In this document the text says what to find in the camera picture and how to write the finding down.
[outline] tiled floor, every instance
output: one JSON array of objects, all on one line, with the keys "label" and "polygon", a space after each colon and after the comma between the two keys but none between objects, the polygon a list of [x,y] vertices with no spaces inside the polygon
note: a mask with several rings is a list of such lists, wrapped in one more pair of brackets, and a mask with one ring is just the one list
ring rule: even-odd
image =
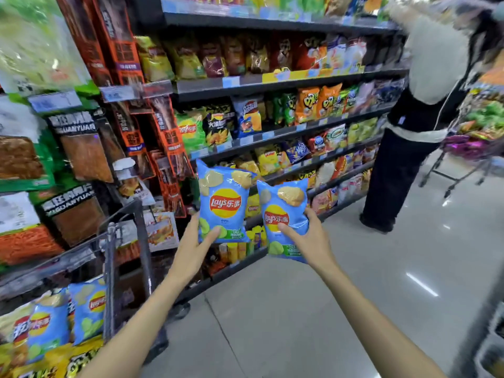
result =
[{"label": "tiled floor", "polygon": [[[441,170],[458,176],[467,166],[447,159]],[[364,201],[325,222],[337,260],[354,283],[446,373],[504,261],[504,179],[489,177],[475,186],[478,177],[448,200],[443,195],[450,181],[432,175],[419,188],[418,179],[388,235],[360,224]],[[189,315],[170,325],[169,348],[143,377],[377,376],[307,265],[266,257],[191,304]]]}]

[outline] left arm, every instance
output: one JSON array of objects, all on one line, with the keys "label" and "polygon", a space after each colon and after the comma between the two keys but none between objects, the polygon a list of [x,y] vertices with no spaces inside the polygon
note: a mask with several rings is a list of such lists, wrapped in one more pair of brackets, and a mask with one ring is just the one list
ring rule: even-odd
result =
[{"label": "left arm", "polygon": [[79,378],[134,378],[139,376],[145,358],[154,343],[168,311],[180,292],[198,272],[208,248],[219,236],[213,230],[198,245],[198,218],[193,215],[172,267],[154,293],[82,370]]}]

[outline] shoe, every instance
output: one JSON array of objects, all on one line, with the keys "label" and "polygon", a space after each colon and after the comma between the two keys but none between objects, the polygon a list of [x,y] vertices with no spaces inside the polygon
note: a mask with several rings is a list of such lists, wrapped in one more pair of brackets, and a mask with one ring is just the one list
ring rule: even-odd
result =
[{"label": "shoe", "polygon": [[366,227],[375,229],[376,231],[381,232],[383,234],[387,234],[394,229],[394,224],[392,224],[392,223],[390,223],[388,225],[377,224],[377,223],[369,220],[366,216],[364,216],[364,214],[359,215],[359,220]]}]

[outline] blue snack bag with orange picture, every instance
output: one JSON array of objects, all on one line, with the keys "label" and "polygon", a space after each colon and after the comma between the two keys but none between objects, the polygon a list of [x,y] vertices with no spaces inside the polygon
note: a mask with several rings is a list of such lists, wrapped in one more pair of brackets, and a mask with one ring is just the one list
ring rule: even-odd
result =
[{"label": "blue snack bag with orange picture", "polygon": [[201,200],[200,242],[215,227],[220,228],[216,243],[249,242],[243,220],[256,174],[229,167],[208,167],[200,159],[196,160],[196,165]]},{"label": "blue snack bag with orange picture", "polygon": [[70,284],[68,292],[74,312],[72,329],[74,345],[79,345],[103,332],[105,310],[105,281],[103,278],[90,282]]},{"label": "blue snack bag with orange picture", "polygon": [[268,254],[283,259],[306,262],[294,242],[280,232],[278,224],[284,223],[300,235],[306,234],[308,218],[304,212],[308,203],[307,188],[307,178],[285,182],[273,187],[261,180],[257,181],[259,203],[268,238]]},{"label": "blue snack bag with orange picture", "polygon": [[66,321],[68,303],[64,295],[43,297],[30,316],[28,361],[40,361],[47,351],[68,343],[70,330]]}]

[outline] hand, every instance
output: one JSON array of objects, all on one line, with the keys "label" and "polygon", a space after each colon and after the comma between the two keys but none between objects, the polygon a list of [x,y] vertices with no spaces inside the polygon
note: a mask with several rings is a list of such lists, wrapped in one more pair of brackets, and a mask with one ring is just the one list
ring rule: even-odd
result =
[{"label": "hand", "polygon": [[278,229],[296,244],[308,264],[320,273],[324,267],[337,266],[336,259],[331,251],[329,236],[322,226],[317,214],[306,208],[304,212],[308,216],[308,232],[301,236],[292,227],[283,223],[278,224]]},{"label": "hand", "polygon": [[203,242],[198,244],[198,220],[199,213],[192,216],[186,227],[180,244],[178,245],[173,264],[168,272],[167,278],[174,278],[184,288],[189,281],[198,273],[203,259],[208,252],[208,248],[219,237],[220,229],[214,228],[210,231]]}]

